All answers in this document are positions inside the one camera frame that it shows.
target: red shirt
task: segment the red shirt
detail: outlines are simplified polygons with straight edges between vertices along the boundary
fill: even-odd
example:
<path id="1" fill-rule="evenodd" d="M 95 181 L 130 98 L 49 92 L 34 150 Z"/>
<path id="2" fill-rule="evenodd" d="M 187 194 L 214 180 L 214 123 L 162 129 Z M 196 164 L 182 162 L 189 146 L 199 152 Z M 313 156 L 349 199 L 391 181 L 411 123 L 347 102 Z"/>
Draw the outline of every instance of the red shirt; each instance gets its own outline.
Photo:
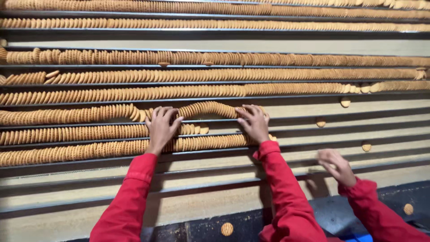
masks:
<path id="1" fill-rule="evenodd" d="M 282 158 L 278 143 L 266 141 L 254 157 L 262 161 L 272 190 L 276 214 L 260 232 L 261 241 L 323 242 L 326 238 L 293 172 Z M 144 154 L 133 159 L 115 199 L 91 231 L 91 242 L 140 242 L 143 214 L 157 156 Z M 339 186 L 348 197 L 354 214 L 375 242 L 430 242 L 430 238 L 408 225 L 378 200 L 376 183 L 357 179 L 354 187 Z"/>

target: blurred hand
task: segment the blurred hand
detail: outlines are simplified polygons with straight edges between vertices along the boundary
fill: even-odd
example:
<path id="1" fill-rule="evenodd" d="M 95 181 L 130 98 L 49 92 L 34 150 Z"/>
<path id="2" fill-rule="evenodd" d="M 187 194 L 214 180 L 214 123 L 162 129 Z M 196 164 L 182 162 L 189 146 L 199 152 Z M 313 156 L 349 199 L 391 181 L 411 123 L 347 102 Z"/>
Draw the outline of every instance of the blurred hand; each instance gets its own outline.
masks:
<path id="1" fill-rule="evenodd" d="M 270 140 L 268 127 L 270 119 L 269 115 L 267 113 L 263 113 L 261 108 L 255 105 L 242 105 L 242 107 L 248 109 L 249 113 L 238 108 L 235 108 L 235 110 L 241 114 L 242 117 L 245 117 L 248 120 L 238 118 L 237 121 L 242 125 L 248 135 L 259 144 L 266 140 Z"/>
<path id="2" fill-rule="evenodd" d="M 146 126 L 149 129 L 149 146 L 145 153 L 160 155 L 164 146 L 171 140 L 176 130 L 181 125 L 184 117 L 179 117 L 170 125 L 170 121 L 179 109 L 173 107 L 158 107 L 152 112 L 152 120 L 145 118 Z"/>
<path id="3" fill-rule="evenodd" d="M 318 164 L 322 165 L 340 184 L 354 186 L 357 183 L 349 162 L 335 149 L 322 149 L 318 151 Z"/>

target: worker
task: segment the worker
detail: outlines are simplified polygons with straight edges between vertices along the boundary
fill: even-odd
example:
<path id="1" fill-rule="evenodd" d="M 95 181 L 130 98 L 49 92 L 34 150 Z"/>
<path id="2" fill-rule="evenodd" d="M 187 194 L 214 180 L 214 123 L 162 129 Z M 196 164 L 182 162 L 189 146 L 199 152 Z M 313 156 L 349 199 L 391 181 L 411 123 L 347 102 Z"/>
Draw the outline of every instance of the worker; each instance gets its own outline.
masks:
<path id="1" fill-rule="evenodd" d="M 237 121 L 248 135 L 260 144 L 254 157 L 259 159 L 272 190 L 276 214 L 272 223 L 260 232 L 261 241 L 324 242 L 340 241 L 326 238 L 318 225 L 293 172 L 282 158 L 277 142 L 269 139 L 269 115 L 258 106 L 243 105 L 248 112 L 236 109 L 242 117 Z M 90 234 L 91 242 L 139 242 L 149 186 L 163 147 L 174 136 L 182 117 L 172 107 L 158 107 L 152 120 L 145 122 L 150 143 L 144 155 L 133 159 L 115 199 L 104 211 Z M 339 182 L 339 194 L 346 196 L 354 211 L 376 242 L 430 242 L 430 238 L 405 223 L 402 218 L 378 200 L 376 183 L 357 178 L 348 161 L 333 149 L 319 150 L 317 160 Z"/>

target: hand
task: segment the hand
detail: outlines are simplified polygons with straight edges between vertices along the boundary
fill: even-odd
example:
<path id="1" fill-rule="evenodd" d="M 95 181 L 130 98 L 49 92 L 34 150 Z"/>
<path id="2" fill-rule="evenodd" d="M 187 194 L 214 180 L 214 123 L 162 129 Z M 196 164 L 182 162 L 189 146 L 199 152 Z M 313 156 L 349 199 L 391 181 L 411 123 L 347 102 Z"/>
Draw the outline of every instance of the hand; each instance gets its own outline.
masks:
<path id="1" fill-rule="evenodd" d="M 170 120 L 176 113 L 178 113 L 178 109 L 173 107 L 158 107 L 152 112 L 152 121 L 149 121 L 148 117 L 145 118 L 150 136 L 149 146 L 145 153 L 160 155 L 184 119 L 184 117 L 179 117 L 170 125 Z"/>
<path id="2" fill-rule="evenodd" d="M 349 162 L 335 149 L 322 149 L 318 151 L 318 164 L 322 165 L 340 184 L 353 187 L 357 183 Z"/>
<path id="3" fill-rule="evenodd" d="M 246 121 L 243 118 L 238 118 L 237 121 L 242 125 L 243 129 L 249 134 L 251 138 L 257 141 L 259 144 L 263 143 L 269 138 L 269 120 L 270 117 L 267 113 L 263 113 L 261 108 L 255 105 L 242 105 L 242 107 L 249 110 L 247 113 L 243 110 L 235 108 L 236 112 L 247 118 Z"/>

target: red sleeve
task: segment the red sleeve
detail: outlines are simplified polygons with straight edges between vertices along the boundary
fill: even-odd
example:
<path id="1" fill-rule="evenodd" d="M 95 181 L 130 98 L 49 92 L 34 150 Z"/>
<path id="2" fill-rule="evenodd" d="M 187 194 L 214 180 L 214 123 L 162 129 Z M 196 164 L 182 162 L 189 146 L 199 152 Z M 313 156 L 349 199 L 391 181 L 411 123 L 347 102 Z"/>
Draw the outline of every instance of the red sleeve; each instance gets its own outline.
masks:
<path id="1" fill-rule="evenodd" d="M 263 142 L 254 157 L 263 163 L 276 211 L 272 224 L 265 226 L 259 234 L 260 239 L 262 241 L 327 241 L 292 170 L 281 156 L 278 143 Z"/>
<path id="2" fill-rule="evenodd" d="M 143 213 L 157 156 L 144 154 L 133 159 L 115 199 L 91 231 L 91 242 L 140 242 Z"/>
<path id="3" fill-rule="evenodd" d="M 376 183 L 360 180 L 353 187 L 339 185 L 339 194 L 348 197 L 355 216 L 360 219 L 373 241 L 430 242 L 430 237 L 408 225 L 393 210 L 378 200 Z"/>

